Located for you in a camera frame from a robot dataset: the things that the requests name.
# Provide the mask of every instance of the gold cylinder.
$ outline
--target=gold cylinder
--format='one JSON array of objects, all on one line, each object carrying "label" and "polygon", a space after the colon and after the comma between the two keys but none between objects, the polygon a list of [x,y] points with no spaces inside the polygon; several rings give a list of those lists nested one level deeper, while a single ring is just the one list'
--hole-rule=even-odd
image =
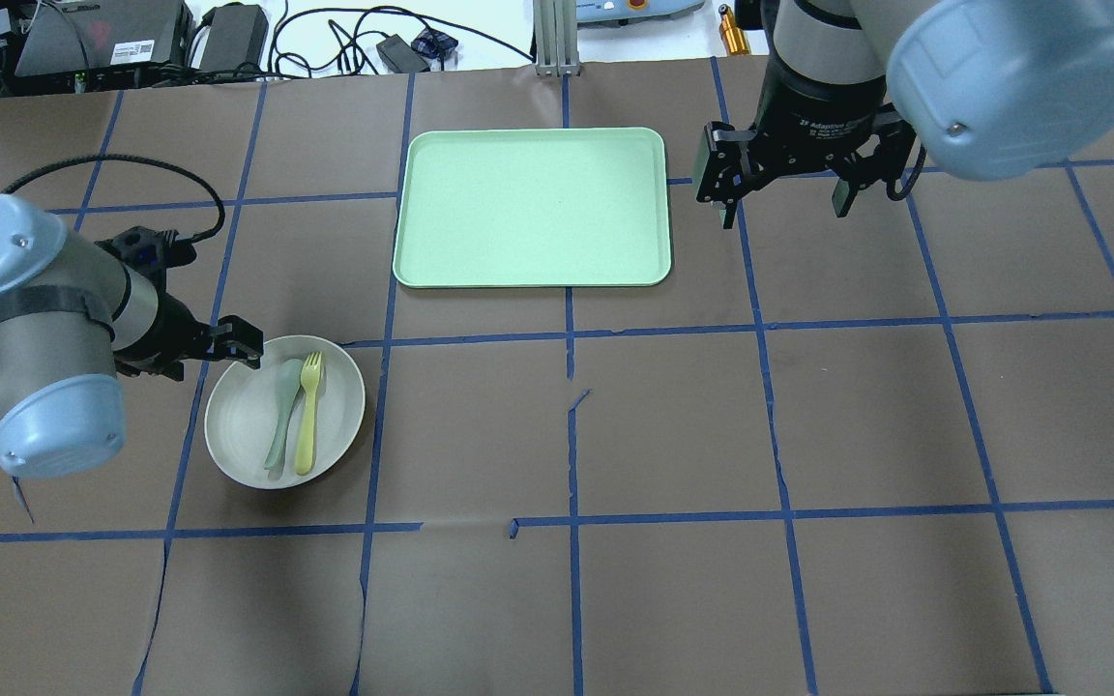
[{"label": "gold cylinder", "polygon": [[737,27],[737,19],[733,17],[733,10],[727,4],[721,4],[721,40],[730,56],[744,56],[751,52],[751,45],[746,43],[746,33]]}]

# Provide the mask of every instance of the white surface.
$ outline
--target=white surface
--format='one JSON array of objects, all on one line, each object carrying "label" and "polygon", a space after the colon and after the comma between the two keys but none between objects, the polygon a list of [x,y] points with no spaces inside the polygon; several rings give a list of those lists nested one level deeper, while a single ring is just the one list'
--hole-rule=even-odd
[{"label": "white surface", "polygon": [[[195,19],[208,9],[225,3],[225,0],[188,0]],[[270,19],[268,36],[273,36],[275,22],[282,18],[283,0],[260,0]],[[531,0],[472,0],[451,3],[450,0],[399,0],[395,4],[414,12],[430,17],[449,19],[461,26],[498,37],[512,43],[522,51],[531,47]],[[320,0],[291,0],[291,14],[302,10],[322,8],[322,6],[340,6],[341,8],[371,8],[372,3],[329,3]],[[721,18],[716,9],[721,3],[713,0],[704,1],[702,8],[681,18],[655,18],[633,22],[631,26],[588,26],[578,30],[579,58],[584,62],[595,61],[663,61],[676,58],[706,58],[724,56],[724,45],[716,31]],[[334,56],[338,49],[336,40],[328,27],[329,19],[352,30],[359,19],[358,12],[328,12],[299,18],[286,27],[278,40],[280,51],[293,51],[304,55],[309,62],[319,66]],[[381,30],[385,33],[397,33],[410,42],[423,28],[413,18],[387,17],[372,14],[363,21],[368,30]],[[527,65],[527,59],[492,43],[491,40],[456,28],[436,26],[458,40],[458,51],[452,61],[446,65],[447,70],[485,70],[486,68],[508,68]],[[764,32],[746,32],[751,51],[768,53],[768,42]],[[369,37],[365,43],[369,57],[384,71],[375,46],[379,36]],[[295,68],[286,69],[296,73]],[[321,75],[335,75],[333,68]]]},{"label": "white surface", "polygon": [[[317,449],[312,472],[295,473],[295,445],[305,396],[295,401],[282,478],[268,480],[265,454],[277,423],[277,376],[291,357],[324,354],[317,389]],[[363,422],[363,374],[343,349],[314,335],[283,335],[265,342],[261,369],[235,363],[217,380],[204,413],[204,441],[226,476],[253,488],[291,488],[314,480],[346,453]]]}]

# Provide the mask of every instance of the fork handle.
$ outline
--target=fork handle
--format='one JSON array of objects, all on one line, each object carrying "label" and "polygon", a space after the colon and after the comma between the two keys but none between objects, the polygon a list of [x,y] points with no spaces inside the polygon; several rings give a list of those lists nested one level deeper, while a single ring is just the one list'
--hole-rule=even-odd
[{"label": "fork handle", "polygon": [[304,394],[304,419],[300,422],[300,442],[295,448],[295,472],[306,476],[312,471],[312,461],[317,444],[317,395],[315,391]]}]

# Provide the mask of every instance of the brown table surface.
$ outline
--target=brown table surface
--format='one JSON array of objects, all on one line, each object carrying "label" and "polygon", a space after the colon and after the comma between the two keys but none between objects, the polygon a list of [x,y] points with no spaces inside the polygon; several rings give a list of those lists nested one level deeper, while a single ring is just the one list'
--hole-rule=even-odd
[{"label": "brown table surface", "polygon": [[[363,695],[1114,693],[1114,133],[843,220],[779,180],[721,231],[694,146],[762,61],[0,99],[0,188],[207,177],[173,294],[345,345],[370,401],[286,492],[205,450],[224,364],[124,380],[127,449],[27,481],[36,523],[0,471],[0,693],[349,693],[362,630]],[[408,138],[563,125],[662,134],[667,281],[391,278]],[[88,238],[213,217],[131,165],[21,194]]]}]

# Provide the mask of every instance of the black strap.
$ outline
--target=black strap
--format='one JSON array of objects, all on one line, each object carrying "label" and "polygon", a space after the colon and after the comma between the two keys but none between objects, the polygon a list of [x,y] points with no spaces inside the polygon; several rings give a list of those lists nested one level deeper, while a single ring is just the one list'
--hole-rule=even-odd
[{"label": "black strap", "polygon": [[110,311],[100,296],[88,290],[65,285],[35,285],[10,290],[0,295],[0,323],[27,314],[43,312],[71,312],[84,314],[92,323],[99,323],[114,340]]}]

